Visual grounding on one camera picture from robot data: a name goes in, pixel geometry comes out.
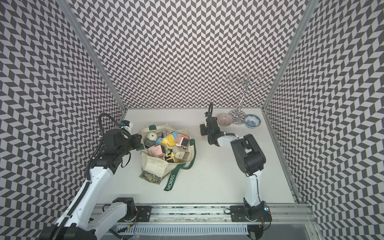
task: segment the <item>blue and white bowl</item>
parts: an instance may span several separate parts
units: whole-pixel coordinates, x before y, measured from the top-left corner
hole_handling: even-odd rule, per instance
[[[244,123],[247,127],[255,128],[261,123],[260,118],[253,114],[248,114],[244,117]]]

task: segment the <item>metal stand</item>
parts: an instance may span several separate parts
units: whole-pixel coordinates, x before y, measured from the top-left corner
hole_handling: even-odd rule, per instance
[[[233,124],[241,125],[244,123],[244,117],[246,114],[245,112],[239,110],[238,108],[231,110],[228,114],[231,115],[231,117],[233,118],[233,122],[232,122]]]
[[[234,110],[231,110],[228,114],[233,118],[233,124],[235,125],[241,125],[244,123],[244,117],[246,116],[245,112],[241,111],[241,108],[243,107],[245,97],[249,93],[249,87],[256,87],[263,89],[265,88],[265,84],[258,84],[257,86],[252,86],[252,84],[260,82],[261,79],[264,78],[263,75],[256,76],[256,80],[250,80],[249,72],[243,72],[241,77],[241,81],[233,81],[233,75],[230,74],[227,76],[227,79],[229,80],[229,84],[231,88],[234,88],[235,85],[241,85],[241,95],[240,101],[237,105],[237,108]]]

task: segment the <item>glass base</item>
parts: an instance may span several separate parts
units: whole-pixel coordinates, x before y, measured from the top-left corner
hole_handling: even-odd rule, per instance
[[[231,117],[233,117],[233,124],[235,125],[241,125],[244,123],[244,117],[245,117],[245,113],[243,111],[239,111],[238,114],[236,114],[235,116],[235,113],[236,113],[236,109],[234,110],[231,110],[228,114],[231,115]]]

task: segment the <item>mounting plate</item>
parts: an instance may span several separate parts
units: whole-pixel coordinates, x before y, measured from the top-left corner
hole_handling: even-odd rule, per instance
[[[260,214],[257,214],[259,217],[256,220],[251,221],[245,216],[244,206],[230,206],[229,209],[231,210],[232,222],[262,222],[262,214],[264,216],[264,222],[272,221],[271,215],[264,214],[264,210],[261,210]]]
[[[152,206],[136,206],[136,208],[139,211],[136,222],[149,222]]]

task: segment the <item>white table surface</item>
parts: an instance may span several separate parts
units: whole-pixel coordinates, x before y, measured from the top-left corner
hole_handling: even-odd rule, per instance
[[[126,120],[133,123],[135,134],[149,125],[168,124],[175,129],[187,129],[196,141],[196,159],[189,170],[180,170],[173,189],[164,191],[168,177],[160,185],[141,178],[139,151],[131,151],[132,158],[125,167],[119,167],[103,190],[98,203],[111,203],[117,197],[133,197],[135,203],[242,203],[245,193],[245,174],[237,166],[231,148],[209,145],[207,136],[200,135],[207,109],[130,109]],[[252,134],[265,154],[262,172],[262,196],[267,203],[294,203],[291,191],[280,165],[261,109],[244,109],[255,114],[261,125],[251,129],[245,125],[220,127],[222,131],[239,136]],[[229,109],[214,109],[213,116],[228,113]]]

